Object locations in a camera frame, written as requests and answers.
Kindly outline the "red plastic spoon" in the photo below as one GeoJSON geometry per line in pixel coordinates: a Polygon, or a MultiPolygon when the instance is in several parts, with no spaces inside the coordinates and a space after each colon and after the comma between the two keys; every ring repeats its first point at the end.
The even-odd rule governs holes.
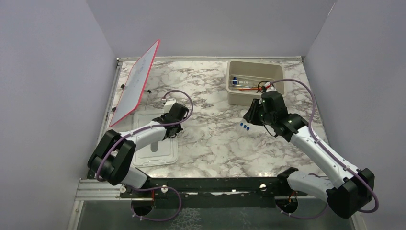
{"type": "Polygon", "coordinates": [[[239,88],[239,91],[259,91],[259,88],[239,88]]]}

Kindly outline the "black wire ring stand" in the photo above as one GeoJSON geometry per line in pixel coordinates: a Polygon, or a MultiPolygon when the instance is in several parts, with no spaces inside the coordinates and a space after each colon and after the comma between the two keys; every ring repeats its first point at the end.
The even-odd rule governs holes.
{"type": "Polygon", "coordinates": [[[257,84],[257,93],[264,93],[267,91],[267,89],[274,89],[274,84],[271,84],[269,81],[260,81],[257,84]]]}

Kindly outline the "white bin lid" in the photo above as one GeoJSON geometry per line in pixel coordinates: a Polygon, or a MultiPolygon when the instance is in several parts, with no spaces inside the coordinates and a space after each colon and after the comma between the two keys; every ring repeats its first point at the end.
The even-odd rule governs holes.
{"type": "MultiPolygon", "coordinates": [[[[145,110],[133,116],[132,128],[147,125],[152,119],[163,114],[161,109],[145,110]]],[[[132,160],[136,168],[174,164],[179,157],[176,138],[166,139],[137,150],[132,160]]]]}

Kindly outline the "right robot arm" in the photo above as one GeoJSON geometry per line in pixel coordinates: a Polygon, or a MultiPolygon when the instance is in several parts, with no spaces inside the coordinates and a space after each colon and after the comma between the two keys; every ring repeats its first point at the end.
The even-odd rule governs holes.
{"type": "Polygon", "coordinates": [[[375,176],[371,170],[360,170],[349,163],[312,130],[308,121],[299,114],[289,113],[283,96],[277,91],[265,92],[259,99],[253,99],[244,120],[262,127],[270,126],[275,136],[283,137],[305,153],[327,176],[327,179],[308,175],[297,168],[289,168],[278,175],[277,191],[288,195],[300,191],[314,196],[328,205],[343,219],[356,212],[364,212],[363,207],[371,201],[375,212],[379,202],[374,192],[375,176]]]}

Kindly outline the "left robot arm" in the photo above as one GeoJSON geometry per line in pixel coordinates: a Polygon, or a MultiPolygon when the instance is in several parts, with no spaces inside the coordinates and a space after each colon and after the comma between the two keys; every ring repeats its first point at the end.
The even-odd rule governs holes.
{"type": "Polygon", "coordinates": [[[155,142],[174,138],[183,129],[181,122],[192,114],[186,106],[174,103],[168,112],[150,123],[127,134],[108,130],[101,138],[87,167],[98,181],[111,185],[124,184],[132,187],[136,195],[143,197],[150,192],[149,176],[138,168],[132,168],[135,153],[155,142]]]}

